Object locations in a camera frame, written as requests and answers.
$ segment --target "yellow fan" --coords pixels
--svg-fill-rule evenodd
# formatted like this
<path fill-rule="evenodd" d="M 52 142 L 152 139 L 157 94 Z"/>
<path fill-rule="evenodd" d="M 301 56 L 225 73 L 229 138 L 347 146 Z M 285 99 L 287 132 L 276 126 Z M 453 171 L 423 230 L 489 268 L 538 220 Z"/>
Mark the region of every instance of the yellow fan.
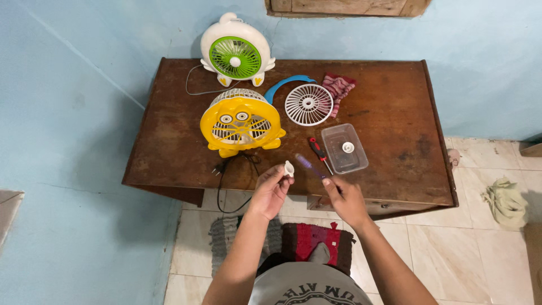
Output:
<path fill-rule="evenodd" d="M 280 128 L 275 107 L 249 89 L 232 89 L 212 101 L 199 123 L 209 149 L 220 157 L 237 155 L 240 150 L 280 146 L 286 132 Z"/>

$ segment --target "wooden desk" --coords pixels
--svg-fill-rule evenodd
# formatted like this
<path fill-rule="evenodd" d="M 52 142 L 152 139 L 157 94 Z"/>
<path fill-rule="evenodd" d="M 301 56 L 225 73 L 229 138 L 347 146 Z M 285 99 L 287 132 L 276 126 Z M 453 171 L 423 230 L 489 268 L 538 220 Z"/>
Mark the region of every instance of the wooden desk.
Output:
<path fill-rule="evenodd" d="M 207 148 L 199 129 L 203 112 L 218 93 L 190 96 L 185 91 L 188 71 L 197 65 L 197 59 L 162 58 L 122 183 L 201 206 L 204 188 L 218 186 L 220 176 L 211 172 L 222 158 L 218 151 Z M 263 95 L 278 81 L 295 74 L 308 75 L 320 83 L 324 72 L 357 79 L 358 85 L 341 102 L 335 119 L 312 127 L 296 125 L 284 111 L 286 95 L 305 83 L 294 81 L 280 87 L 273 106 L 286 136 L 277 149 L 249 151 L 261 157 L 260 171 L 290 160 L 295 166 L 295 184 L 289 194 L 325 195 L 320 180 L 297 164 L 294 154 L 301 153 L 326 173 L 307 137 L 321 141 L 322 129 L 351 123 L 369 166 L 341 177 L 361 185 L 375 219 L 459 205 L 451 169 L 445 162 L 446 147 L 425 61 L 278 60 L 260 87 L 253 87 L 250 81 L 236 87 Z M 216 74 L 203 68 L 190 75 L 191 92 L 222 88 Z M 254 190 L 256 175 L 250 166 L 241 158 L 233 161 L 223 188 Z M 312 209 L 328 209 L 315 202 L 325 200 L 311 197 Z"/>

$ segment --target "white fan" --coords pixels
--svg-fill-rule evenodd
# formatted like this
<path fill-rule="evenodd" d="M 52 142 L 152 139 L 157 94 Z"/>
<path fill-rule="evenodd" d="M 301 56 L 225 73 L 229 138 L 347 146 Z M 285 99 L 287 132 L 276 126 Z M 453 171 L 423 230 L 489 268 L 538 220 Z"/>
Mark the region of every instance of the white fan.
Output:
<path fill-rule="evenodd" d="M 265 71 L 275 66 L 266 38 L 232 12 L 222 15 L 203 33 L 201 50 L 201 63 L 218 73 L 217 79 L 224 87 L 233 79 L 250 79 L 258 87 Z"/>
<path fill-rule="evenodd" d="M 333 110 L 333 98 L 324 87 L 305 84 L 288 94 L 284 106 L 286 115 L 296 124 L 314 126 L 330 116 Z"/>

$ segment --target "gray t-shirt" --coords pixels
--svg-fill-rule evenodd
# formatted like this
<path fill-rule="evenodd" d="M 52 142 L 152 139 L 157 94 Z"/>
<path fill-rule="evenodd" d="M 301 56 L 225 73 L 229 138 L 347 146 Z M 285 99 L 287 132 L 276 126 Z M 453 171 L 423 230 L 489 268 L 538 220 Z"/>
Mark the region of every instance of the gray t-shirt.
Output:
<path fill-rule="evenodd" d="M 330 266 L 284 263 L 254 281 L 249 305 L 372 305 L 353 279 Z"/>

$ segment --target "power cord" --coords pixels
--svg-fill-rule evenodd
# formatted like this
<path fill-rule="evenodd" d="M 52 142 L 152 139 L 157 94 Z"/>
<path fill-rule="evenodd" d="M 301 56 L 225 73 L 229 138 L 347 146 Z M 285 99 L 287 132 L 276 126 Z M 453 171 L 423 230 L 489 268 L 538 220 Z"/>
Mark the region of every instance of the power cord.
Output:
<path fill-rule="evenodd" d="M 224 92 L 224 91 L 230 90 L 231 88 L 237 86 L 237 84 L 239 84 L 241 82 L 240 80 L 238 80 L 232 87 L 228 87 L 228 88 L 222 89 L 222 90 L 207 91 L 207 92 L 200 92 L 200 93 L 190 93 L 190 92 L 188 92 L 188 78 L 190 77 L 190 73 L 192 73 L 192 70 L 194 70 L 195 68 L 202 67 L 202 66 L 203 65 L 199 65 L 199 66 L 195 66 L 194 68 L 190 69 L 190 71 L 188 71 L 188 75 L 186 76 L 186 83 L 184 84 L 184 88 L 186 89 L 186 92 L 191 96 L 200 96 L 202 94 L 207 94 L 207 93 Z"/>
<path fill-rule="evenodd" d="M 228 164 L 233 160 L 233 159 L 236 159 L 238 157 L 244 157 L 245 159 L 247 159 L 247 161 L 249 161 L 253 166 L 254 166 L 254 169 L 256 170 L 256 174 L 258 176 L 260 176 L 260 172 L 258 171 L 258 168 L 256 167 L 256 164 L 260 164 L 262 162 L 262 159 L 258 156 L 255 156 L 255 155 L 250 155 L 250 154 L 245 154 L 244 152 L 240 152 L 239 154 L 235 155 L 235 156 L 232 156 L 232 157 L 229 157 L 229 158 L 226 158 L 224 161 L 222 161 L 221 164 L 217 165 L 215 167 L 215 169 L 212 171 L 216 171 L 218 170 L 218 174 L 222 174 L 222 176 L 220 176 L 220 182 L 218 183 L 218 191 L 216 193 L 216 205 L 218 206 L 218 209 L 222 212 L 222 213 L 225 213 L 225 214 L 231 214 L 231 213 L 235 213 L 237 211 L 239 211 L 240 209 L 242 209 L 251 199 L 252 199 L 252 196 L 250 196 L 250 198 L 245 201 L 239 208 L 237 208 L 235 211 L 231 211 L 231 212 L 226 212 L 224 211 L 221 207 L 220 207 L 220 189 L 222 187 L 222 179 L 224 178 L 224 174 L 226 173 L 226 168 L 228 167 Z"/>

